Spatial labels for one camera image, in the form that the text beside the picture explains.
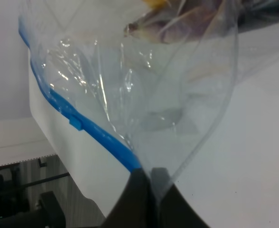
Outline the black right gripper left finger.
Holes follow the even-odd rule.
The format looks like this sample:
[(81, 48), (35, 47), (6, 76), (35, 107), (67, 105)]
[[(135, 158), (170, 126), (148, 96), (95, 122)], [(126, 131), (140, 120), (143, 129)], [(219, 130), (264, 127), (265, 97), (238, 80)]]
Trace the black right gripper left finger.
[(143, 169), (134, 169), (102, 228), (155, 228), (157, 209), (150, 181)]

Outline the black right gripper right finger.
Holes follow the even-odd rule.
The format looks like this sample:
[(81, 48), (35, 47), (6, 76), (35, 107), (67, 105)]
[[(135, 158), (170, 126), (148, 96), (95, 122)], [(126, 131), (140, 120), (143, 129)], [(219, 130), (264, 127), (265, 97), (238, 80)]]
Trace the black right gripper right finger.
[(166, 194), (157, 196), (170, 183), (166, 168), (151, 170), (151, 227), (152, 228), (207, 228), (208, 225), (189, 206), (175, 184)]

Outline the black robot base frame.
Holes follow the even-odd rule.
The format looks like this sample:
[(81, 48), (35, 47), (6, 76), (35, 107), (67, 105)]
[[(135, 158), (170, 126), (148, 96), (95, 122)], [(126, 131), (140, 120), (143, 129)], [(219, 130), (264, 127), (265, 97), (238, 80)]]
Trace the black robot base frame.
[(0, 228), (64, 228), (65, 214), (53, 191), (39, 195), (35, 208), (30, 208), (26, 191), (60, 178), (68, 172), (52, 177), (21, 183), (20, 163), (0, 166)]

